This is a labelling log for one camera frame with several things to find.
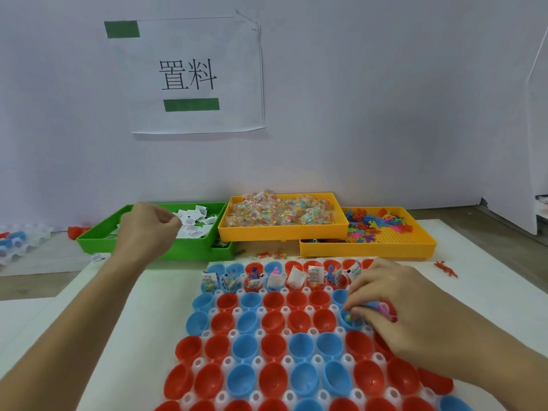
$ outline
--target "green tape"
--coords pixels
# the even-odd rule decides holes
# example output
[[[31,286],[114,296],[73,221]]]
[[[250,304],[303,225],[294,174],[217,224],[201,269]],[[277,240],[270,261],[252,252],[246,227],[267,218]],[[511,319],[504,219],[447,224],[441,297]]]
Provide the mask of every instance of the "green tape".
[[[166,112],[218,111],[219,98],[192,98],[183,100],[164,100]]]
[[[129,39],[141,36],[136,20],[105,21],[105,29],[106,37],[109,39]]]

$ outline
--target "hand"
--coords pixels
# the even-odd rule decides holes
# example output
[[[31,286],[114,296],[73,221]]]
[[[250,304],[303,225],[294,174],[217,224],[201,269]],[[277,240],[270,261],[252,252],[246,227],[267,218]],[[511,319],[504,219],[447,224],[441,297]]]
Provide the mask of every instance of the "hand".
[[[181,225],[181,220],[163,207],[136,203],[131,212],[122,215],[113,257],[144,268],[171,248]]]
[[[394,305],[396,323],[361,307],[375,300]],[[397,357],[470,383],[479,384],[475,378],[493,346],[512,341],[519,344],[416,269],[384,259],[376,259],[350,285],[344,310],[365,319]]]

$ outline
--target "tray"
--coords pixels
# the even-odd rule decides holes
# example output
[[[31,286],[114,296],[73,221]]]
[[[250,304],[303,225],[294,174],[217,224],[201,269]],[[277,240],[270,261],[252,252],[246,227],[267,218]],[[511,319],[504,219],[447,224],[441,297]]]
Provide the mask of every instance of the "tray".
[[[289,239],[314,239],[314,238],[344,238],[348,231],[348,221],[339,203],[332,193],[292,193],[278,194],[280,199],[297,198],[308,195],[318,200],[329,200],[335,212],[335,220],[326,225],[276,225],[276,226],[225,226],[225,211],[221,223],[219,223],[219,234],[225,242],[232,241],[287,241]],[[242,196],[230,198],[229,207],[233,203],[243,200]]]
[[[346,213],[349,209],[365,209],[376,215],[382,207],[343,207]],[[385,207],[393,215],[404,218],[408,225],[413,226],[413,232],[399,233],[383,228],[376,236],[376,242],[370,243],[308,243],[299,242],[302,257],[309,256],[380,256],[384,258],[430,258],[436,249],[437,242],[403,207]]]
[[[179,209],[194,209],[196,205],[208,208],[208,215],[217,215],[217,220],[209,233],[202,238],[177,238],[173,246],[162,256],[166,260],[204,260],[221,261],[230,260],[235,245],[227,248],[212,248],[215,239],[219,236],[217,227],[221,217],[226,209],[224,202],[209,203],[158,203],[158,206],[166,208],[170,212],[177,212]],[[116,225],[120,223],[120,218],[126,212],[131,211],[133,205],[126,205],[119,211],[101,221],[88,232],[82,234],[78,239],[80,247],[88,254],[111,253],[116,244],[116,235],[111,234]]]

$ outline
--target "pile of plastic toys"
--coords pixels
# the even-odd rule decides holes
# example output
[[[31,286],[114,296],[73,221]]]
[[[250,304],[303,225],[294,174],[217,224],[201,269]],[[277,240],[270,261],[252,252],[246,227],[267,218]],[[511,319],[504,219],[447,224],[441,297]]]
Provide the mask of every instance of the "pile of plastic toys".
[[[307,242],[358,242],[369,243],[376,241],[376,235],[382,233],[383,228],[391,228],[394,232],[413,232],[413,226],[406,224],[405,220],[397,215],[392,215],[382,208],[378,214],[368,214],[365,209],[349,209],[345,213],[348,219],[348,234],[344,239],[312,239]]]
[[[265,191],[246,194],[243,201],[232,204],[226,226],[324,225],[334,218],[329,200],[302,195],[296,199],[280,199]]]

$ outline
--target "chinese character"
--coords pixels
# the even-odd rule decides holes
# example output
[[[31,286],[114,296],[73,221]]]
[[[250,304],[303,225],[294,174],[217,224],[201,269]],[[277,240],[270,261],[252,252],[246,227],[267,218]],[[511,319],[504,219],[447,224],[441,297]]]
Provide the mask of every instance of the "chinese character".
[[[188,86],[184,86],[182,84],[182,73],[186,72],[184,68],[182,67],[182,61],[175,60],[175,61],[160,61],[160,68],[161,69],[169,69],[169,70],[161,70],[160,72],[164,72],[164,75],[166,75],[166,86],[167,88],[162,88],[162,91],[165,91],[167,89],[188,89]]]
[[[196,64],[196,59],[192,59],[192,63],[189,62],[188,64],[190,65],[189,72],[194,73],[194,76],[192,77],[192,82],[190,82],[190,85],[192,86],[194,81],[196,81],[196,89],[200,89],[199,82],[205,82],[208,80],[209,83],[211,84],[211,89],[213,89],[213,79],[217,79],[217,77],[211,75],[211,61],[208,59],[207,65],[202,62],[198,62],[198,64]],[[207,74],[205,70],[200,69],[200,66],[203,66],[205,69],[209,69],[209,75]]]

